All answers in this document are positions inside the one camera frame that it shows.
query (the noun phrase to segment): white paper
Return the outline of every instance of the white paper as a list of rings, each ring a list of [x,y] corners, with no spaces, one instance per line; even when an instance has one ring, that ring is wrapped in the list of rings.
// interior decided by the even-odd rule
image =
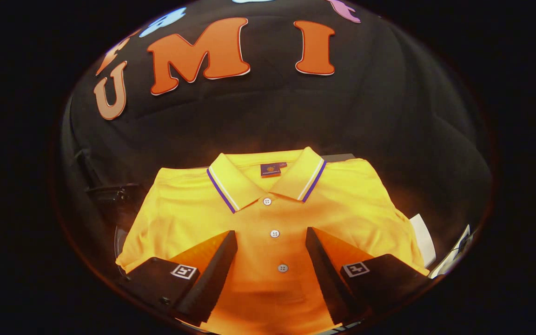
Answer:
[[[421,218],[420,214],[415,215],[414,218],[410,219],[410,222],[412,223],[412,227],[417,235],[417,244],[419,250],[421,250],[421,254],[423,255],[425,267],[428,267],[436,259],[433,240],[431,239],[427,225],[425,225],[425,222],[423,221],[423,218]]]
[[[457,240],[456,244],[452,248],[452,251],[450,251],[450,253],[448,253],[448,255],[443,259],[443,261],[439,263],[437,267],[435,267],[435,269],[433,269],[433,271],[429,273],[429,278],[435,278],[436,276],[438,276],[440,270],[444,267],[444,265],[453,261],[454,258],[456,258],[456,255],[459,252],[458,248],[460,247],[460,242],[468,235],[470,235],[470,225],[466,226],[466,229],[464,229],[462,236],[459,238],[459,240]]]

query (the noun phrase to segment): clothing label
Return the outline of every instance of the clothing label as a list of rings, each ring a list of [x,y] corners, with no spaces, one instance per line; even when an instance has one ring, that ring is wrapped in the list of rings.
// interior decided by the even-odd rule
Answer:
[[[280,174],[280,163],[260,165],[262,177]]]

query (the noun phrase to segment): shirt sleeve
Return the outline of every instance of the shirt sleeve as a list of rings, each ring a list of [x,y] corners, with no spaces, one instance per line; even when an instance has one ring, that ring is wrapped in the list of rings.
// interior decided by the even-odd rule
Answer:
[[[158,192],[156,183],[148,191],[140,211],[127,234],[123,250],[115,263],[126,273],[153,257],[153,243],[150,227],[158,218]]]
[[[375,169],[364,159],[345,163],[348,163],[345,169],[352,182],[349,189],[360,201],[355,211],[367,222],[353,225],[351,236],[357,247],[374,257],[389,253],[428,275],[412,223],[394,206]]]

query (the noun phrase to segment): blue letter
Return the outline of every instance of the blue letter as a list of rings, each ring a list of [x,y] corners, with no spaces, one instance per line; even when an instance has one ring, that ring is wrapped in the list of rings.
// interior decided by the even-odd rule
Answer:
[[[185,7],[179,8],[176,11],[172,11],[172,12],[168,13],[167,15],[164,15],[160,19],[152,22],[148,26],[148,28],[146,30],[144,30],[140,34],[140,37],[144,37],[147,34],[150,34],[151,32],[154,32],[155,30],[157,30],[160,27],[166,27],[166,26],[170,25],[171,23],[177,21],[178,19],[181,19],[181,17],[183,17],[185,15],[185,13],[183,11],[185,11]]]

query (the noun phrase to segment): orange letter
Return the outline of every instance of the orange letter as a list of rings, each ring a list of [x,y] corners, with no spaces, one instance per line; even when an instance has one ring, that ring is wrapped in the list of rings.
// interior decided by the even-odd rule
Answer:
[[[198,77],[202,60],[208,54],[208,68],[204,77],[208,79],[241,76],[249,72],[249,64],[243,61],[239,36],[247,19],[233,17],[210,24],[194,45],[189,44],[179,34],[161,38],[148,47],[152,53],[154,66],[153,95],[160,95],[179,85],[179,80],[171,76],[169,64],[185,79],[192,83]]]
[[[98,105],[98,112],[100,112],[100,115],[106,120],[115,119],[115,117],[121,115],[121,112],[123,112],[123,109],[125,108],[126,98],[125,83],[123,81],[123,69],[126,65],[127,61],[124,61],[111,71],[111,78],[113,78],[113,82],[115,82],[115,96],[117,96],[113,106],[106,101],[106,77],[99,81],[98,84],[96,84],[96,87],[94,87],[94,95],[96,97],[96,104]]]
[[[294,25],[303,33],[303,55],[295,65],[297,70],[302,74],[333,74],[330,36],[335,34],[334,29],[310,21],[295,21]]]
[[[108,64],[110,64],[117,55],[115,54],[117,51],[123,49],[125,47],[125,44],[129,42],[129,38],[137,34],[141,29],[138,29],[138,31],[134,32],[133,34],[127,36],[125,40],[122,40],[119,44],[112,47],[105,55],[105,59],[102,60],[102,64],[100,65],[100,68],[98,68],[98,71],[96,71],[96,75],[100,73],[100,71],[104,70]]]

